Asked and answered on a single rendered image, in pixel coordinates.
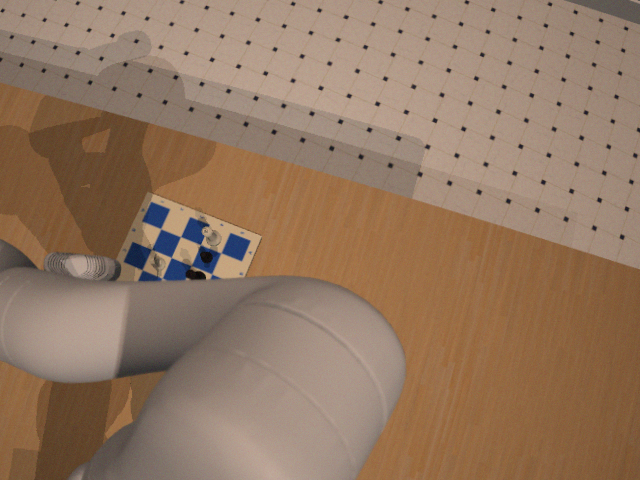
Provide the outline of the blue and cream chessboard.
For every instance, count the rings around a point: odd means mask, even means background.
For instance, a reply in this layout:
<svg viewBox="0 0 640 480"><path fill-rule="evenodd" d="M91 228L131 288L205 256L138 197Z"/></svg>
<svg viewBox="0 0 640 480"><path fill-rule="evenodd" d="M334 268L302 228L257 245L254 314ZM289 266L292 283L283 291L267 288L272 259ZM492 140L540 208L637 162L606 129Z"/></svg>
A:
<svg viewBox="0 0 640 480"><path fill-rule="evenodd" d="M216 246L202 234L210 227L221 235ZM246 277L262 236L147 192L116 260L121 274L116 281L190 280L189 269L206 279ZM204 263L201 252L213 259ZM162 270L150 257L165 260Z"/></svg>

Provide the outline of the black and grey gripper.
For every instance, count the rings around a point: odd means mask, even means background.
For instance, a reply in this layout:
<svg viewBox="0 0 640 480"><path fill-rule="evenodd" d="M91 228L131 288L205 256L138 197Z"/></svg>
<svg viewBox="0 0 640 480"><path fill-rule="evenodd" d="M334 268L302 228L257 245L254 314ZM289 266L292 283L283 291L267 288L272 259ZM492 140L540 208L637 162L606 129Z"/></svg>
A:
<svg viewBox="0 0 640 480"><path fill-rule="evenodd" d="M44 270L85 279L116 281L121 274L121 264L104 256L52 252L44 258Z"/></svg>

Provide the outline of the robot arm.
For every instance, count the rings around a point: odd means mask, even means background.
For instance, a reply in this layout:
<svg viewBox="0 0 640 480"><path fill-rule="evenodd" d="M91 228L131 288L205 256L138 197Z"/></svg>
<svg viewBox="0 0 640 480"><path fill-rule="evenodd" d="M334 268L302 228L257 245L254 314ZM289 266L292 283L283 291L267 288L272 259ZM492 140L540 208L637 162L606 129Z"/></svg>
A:
<svg viewBox="0 0 640 480"><path fill-rule="evenodd" d="M406 379L393 327L340 285L85 279L2 239L0 361L61 383L167 371L67 480L356 480Z"/></svg>

